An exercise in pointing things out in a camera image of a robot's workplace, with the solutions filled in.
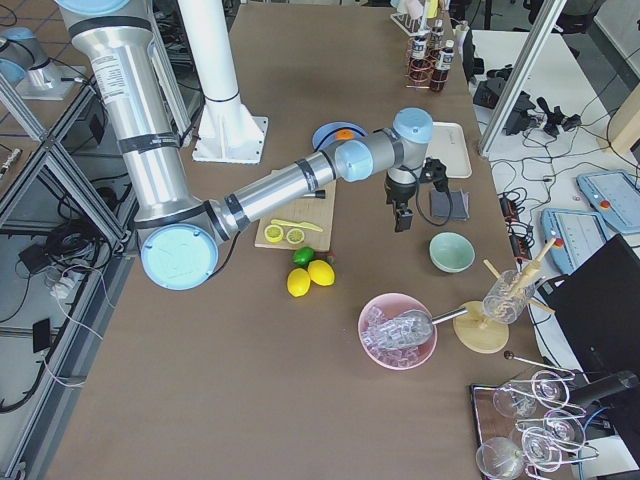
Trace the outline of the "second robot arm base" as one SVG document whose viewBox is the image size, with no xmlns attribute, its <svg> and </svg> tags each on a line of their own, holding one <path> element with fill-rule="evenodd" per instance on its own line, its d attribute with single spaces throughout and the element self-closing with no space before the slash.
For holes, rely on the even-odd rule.
<svg viewBox="0 0 640 480">
<path fill-rule="evenodd" d="M 84 66 L 58 65 L 26 27 L 1 32 L 1 74 L 22 99 L 64 100 L 85 73 Z"/>
</svg>

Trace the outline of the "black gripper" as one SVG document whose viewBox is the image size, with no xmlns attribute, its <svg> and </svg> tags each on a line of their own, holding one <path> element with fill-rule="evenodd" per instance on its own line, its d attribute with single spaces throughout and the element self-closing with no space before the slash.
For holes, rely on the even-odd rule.
<svg viewBox="0 0 640 480">
<path fill-rule="evenodd" d="M 386 204 L 393 205 L 395 218 L 394 231 L 404 232 L 411 228 L 413 211 L 407 206 L 416 194 L 414 181 L 408 184 L 400 183 L 391 177 L 386 177 L 384 182 Z"/>
</svg>

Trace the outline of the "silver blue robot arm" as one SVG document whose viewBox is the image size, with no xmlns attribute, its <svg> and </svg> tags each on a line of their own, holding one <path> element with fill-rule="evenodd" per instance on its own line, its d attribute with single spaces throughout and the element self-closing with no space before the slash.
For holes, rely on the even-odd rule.
<svg viewBox="0 0 640 480">
<path fill-rule="evenodd" d="M 388 127 L 277 160 L 284 130 L 301 147 L 319 94 L 347 76 L 374 33 L 398 40 L 387 13 L 367 7 L 250 2 L 228 24 L 213 1 L 182 1 L 204 96 L 186 142 L 151 58 L 157 42 L 147 1 L 62 1 L 72 46 L 84 54 L 113 125 L 138 202 L 136 247 L 144 273 L 169 290 L 220 273 L 222 246 L 253 223 L 334 181 L 383 174 L 414 180 L 427 158 L 432 117 L 418 107 Z"/>
</svg>

